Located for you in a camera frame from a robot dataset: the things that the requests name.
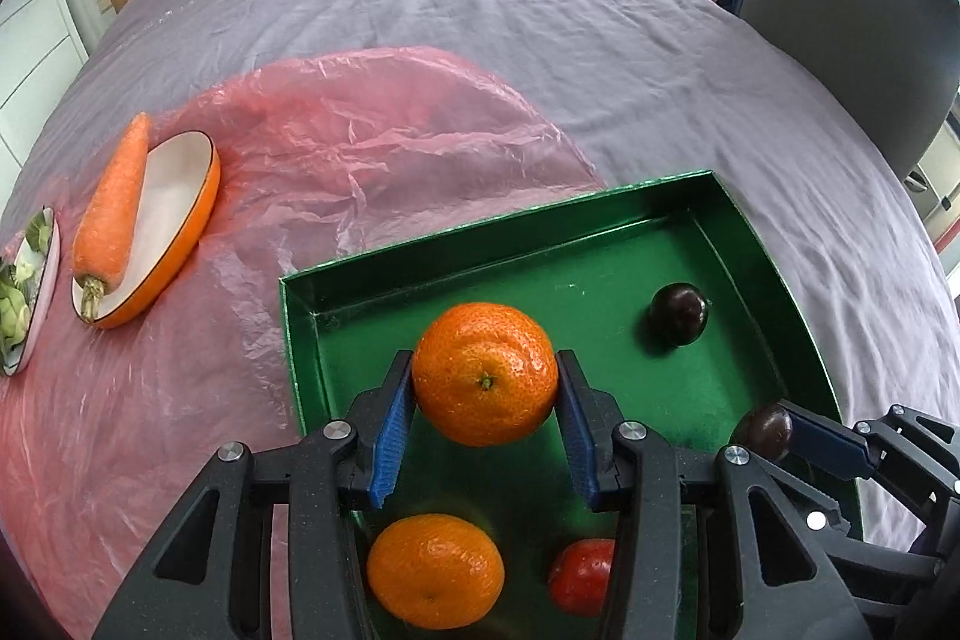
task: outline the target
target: chair backrest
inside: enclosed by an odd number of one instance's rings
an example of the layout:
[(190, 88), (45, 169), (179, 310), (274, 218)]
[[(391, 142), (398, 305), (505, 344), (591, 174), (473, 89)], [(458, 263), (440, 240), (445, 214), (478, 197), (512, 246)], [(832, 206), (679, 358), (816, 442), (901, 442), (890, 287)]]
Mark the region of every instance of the chair backrest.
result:
[(957, 0), (743, 0), (740, 16), (853, 116), (899, 178), (960, 84)]

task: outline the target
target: blue gripper pad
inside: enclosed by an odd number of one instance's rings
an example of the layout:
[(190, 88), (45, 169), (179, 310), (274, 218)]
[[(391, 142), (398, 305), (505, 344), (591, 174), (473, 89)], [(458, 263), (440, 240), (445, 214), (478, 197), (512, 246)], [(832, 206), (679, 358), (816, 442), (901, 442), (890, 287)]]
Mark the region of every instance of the blue gripper pad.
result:
[(584, 410), (580, 407), (568, 373), (561, 362), (559, 387), (557, 389), (557, 423), (560, 425), (560, 437), (566, 452), (566, 463), (570, 468), (573, 490), (591, 509), (600, 504), (600, 485), (597, 482), (595, 443), (587, 424)]
[(415, 408), (414, 386), (408, 368), (397, 386), (373, 449), (373, 475), (368, 495), (371, 505), (376, 509), (383, 507), (383, 501), (397, 486), (397, 475), (400, 474), (400, 463), (407, 447), (407, 435), (410, 434)]
[(869, 479), (875, 472), (866, 443), (859, 434), (835, 421), (810, 413), (786, 400), (779, 402), (790, 414), (793, 434), (790, 452), (816, 464), (840, 480)]

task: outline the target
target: pink plastic sheet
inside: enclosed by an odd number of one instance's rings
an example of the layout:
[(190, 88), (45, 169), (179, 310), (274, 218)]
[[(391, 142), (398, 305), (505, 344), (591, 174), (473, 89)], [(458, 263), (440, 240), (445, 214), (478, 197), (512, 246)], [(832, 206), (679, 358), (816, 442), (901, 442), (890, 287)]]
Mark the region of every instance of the pink plastic sheet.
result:
[[(70, 301), (69, 244), (115, 139), (42, 194), (64, 263), (37, 354), (0, 384), (0, 516), (78, 640), (219, 444), (299, 438), (278, 277), (600, 186), (516, 92), (425, 47), (267, 66), (155, 119), (154, 142), (194, 128), (222, 158), (217, 206), (179, 277), (124, 327), (85, 327)], [(282, 637), (280, 525), (274, 545)]]

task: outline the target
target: orange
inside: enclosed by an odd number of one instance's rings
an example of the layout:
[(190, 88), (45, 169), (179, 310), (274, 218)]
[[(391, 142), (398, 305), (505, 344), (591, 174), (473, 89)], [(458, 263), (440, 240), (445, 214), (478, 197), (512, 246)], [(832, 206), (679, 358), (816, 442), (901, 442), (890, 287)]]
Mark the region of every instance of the orange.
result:
[(458, 304), (419, 340), (411, 366), (427, 420), (462, 445), (526, 437), (550, 414), (557, 362), (544, 330), (503, 304)]
[(503, 588), (503, 560), (481, 528), (452, 515), (415, 515), (373, 541), (367, 580), (398, 619), (456, 629), (490, 612)]

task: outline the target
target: plate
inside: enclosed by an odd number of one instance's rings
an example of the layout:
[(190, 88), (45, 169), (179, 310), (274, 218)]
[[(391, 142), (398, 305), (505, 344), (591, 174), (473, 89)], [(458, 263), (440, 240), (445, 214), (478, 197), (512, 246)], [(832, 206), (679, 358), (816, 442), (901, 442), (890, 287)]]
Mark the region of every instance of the plate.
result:
[(50, 245), (47, 247), (46, 254), (32, 249), (26, 239), (21, 242), (20, 249), (16, 251), (15, 263), (26, 261), (35, 271), (26, 286), (27, 307), (30, 308), (31, 312), (30, 325), (27, 327), (26, 338), (18, 345), (14, 345), (3, 361), (3, 372), (7, 376), (15, 375), (30, 362), (30, 357), (34, 355), (34, 350), (37, 348), (40, 330), (47, 319), (50, 302), (54, 297), (56, 271), (59, 269), (61, 237), (59, 237), (59, 226), (56, 225), (53, 209), (44, 207), (41, 211), (47, 225), (53, 226)]
[[(219, 186), (220, 156), (203, 131), (178, 134), (150, 151), (127, 273), (100, 302), (90, 325), (121, 326), (157, 301), (200, 242)], [(74, 280), (77, 317), (82, 299), (83, 289)]]

